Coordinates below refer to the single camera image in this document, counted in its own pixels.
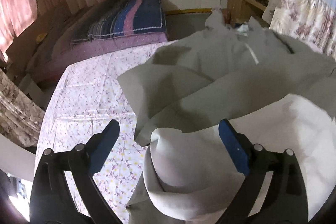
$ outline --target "striped blanket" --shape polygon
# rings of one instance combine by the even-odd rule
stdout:
[[[165,32],[161,0],[119,0],[98,22],[91,24],[89,39],[109,39],[150,32]]]

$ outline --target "blue gripper pad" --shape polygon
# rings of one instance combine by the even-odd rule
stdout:
[[[119,137],[120,127],[116,120],[111,120],[104,130],[95,134],[87,142],[88,153],[90,156],[89,173],[100,172],[109,153]]]
[[[248,176],[250,173],[249,157],[237,139],[237,132],[227,119],[221,120],[218,126],[218,131],[237,171]]]

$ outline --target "pink curtain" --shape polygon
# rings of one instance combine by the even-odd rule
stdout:
[[[36,0],[0,0],[0,58],[8,61],[6,50],[37,17]]]

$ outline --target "gray blanket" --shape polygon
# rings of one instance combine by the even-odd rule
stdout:
[[[118,78],[146,146],[156,128],[195,132],[233,119],[287,94],[301,95],[335,116],[336,62],[251,18],[249,36],[212,26],[162,47]],[[129,223],[184,223],[160,213],[141,178],[128,203]]]

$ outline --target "silver bolt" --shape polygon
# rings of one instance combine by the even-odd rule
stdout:
[[[43,154],[46,156],[49,155],[52,152],[51,148],[47,148],[46,150],[43,151]]]
[[[294,151],[292,149],[287,149],[286,150],[286,153],[290,156],[293,156],[294,155]]]
[[[82,151],[83,149],[84,149],[84,144],[83,143],[79,143],[75,146],[76,151]]]
[[[255,145],[253,145],[253,148],[254,148],[255,150],[257,150],[257,151],[261,151],[261,150],[263,150],[263,146],[260,145],[260,144],[258,144],[258,143],[256,143]]]

